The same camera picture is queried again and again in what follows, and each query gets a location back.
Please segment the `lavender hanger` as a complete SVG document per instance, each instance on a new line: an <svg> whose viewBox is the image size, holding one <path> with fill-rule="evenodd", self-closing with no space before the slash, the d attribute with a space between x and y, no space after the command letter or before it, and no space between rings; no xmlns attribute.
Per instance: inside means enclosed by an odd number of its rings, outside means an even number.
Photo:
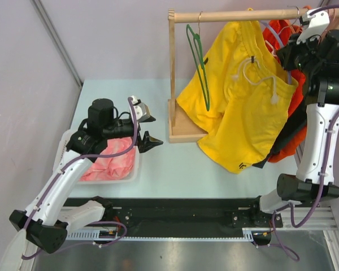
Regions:
<svg viewBox="0 0 339 271"><path fill-rule="evenodd" d="M284 47L292 34L300 33L301 27L293 25L288 19L260 20L264 26L263 38L267 49L278 60L275 52Z"/></svg>

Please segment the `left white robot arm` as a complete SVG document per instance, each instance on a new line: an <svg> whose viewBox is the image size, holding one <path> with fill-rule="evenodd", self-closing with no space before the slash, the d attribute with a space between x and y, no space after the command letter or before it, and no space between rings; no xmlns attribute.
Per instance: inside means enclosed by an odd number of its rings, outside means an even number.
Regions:
<svg viewBox="0 0 339 271"><path fill-rule="evenodd" d="M162 145L162 141L149 132L140 133L141 123L155 121L148 106L134 96L128 98L129 117L121 119L110 99L101 98L92 102L88 116L66 144L63 157L44 188L25 210L14 210L9 217L17 231L22 231L26 240L47 253L57 252L69 233L87 225L118 224L114 220L113 204L100 196L62 215L61 209L74 186L84 173L100 158L116 158L130 152L134 147L143 153ZM131 145L115 154L104 155L108 140L132 139Z"/></svg>

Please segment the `yellow shorts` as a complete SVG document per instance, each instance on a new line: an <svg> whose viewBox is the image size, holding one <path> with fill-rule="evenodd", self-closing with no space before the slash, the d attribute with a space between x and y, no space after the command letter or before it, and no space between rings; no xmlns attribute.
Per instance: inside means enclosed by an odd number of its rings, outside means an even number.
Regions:
<svg viewBox="0 0 339 271"><path fill-rule="evenodd" d="M227 23L177 104L206 135L199 148L231 173L263 161L298 82L267 49L257 21Z"/></svg>

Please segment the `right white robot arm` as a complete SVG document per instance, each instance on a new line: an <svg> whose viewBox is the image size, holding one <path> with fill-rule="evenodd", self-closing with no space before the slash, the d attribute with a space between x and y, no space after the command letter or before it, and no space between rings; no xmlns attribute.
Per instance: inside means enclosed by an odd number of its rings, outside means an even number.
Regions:
<svg viewBox="0 0 339 271"><path fill-rule="evenodd" d="M339 131L339 29L325 37L318 34L301 40L291 36L276 53L286 71L302 72L303 105L306 110L295 115L306 123L307 132L301 162L295 175L281 174L276 189L259 198L259 207L249 212L250 222L263 226L270 214L297 204L337 199L333 158Z"/></svg>

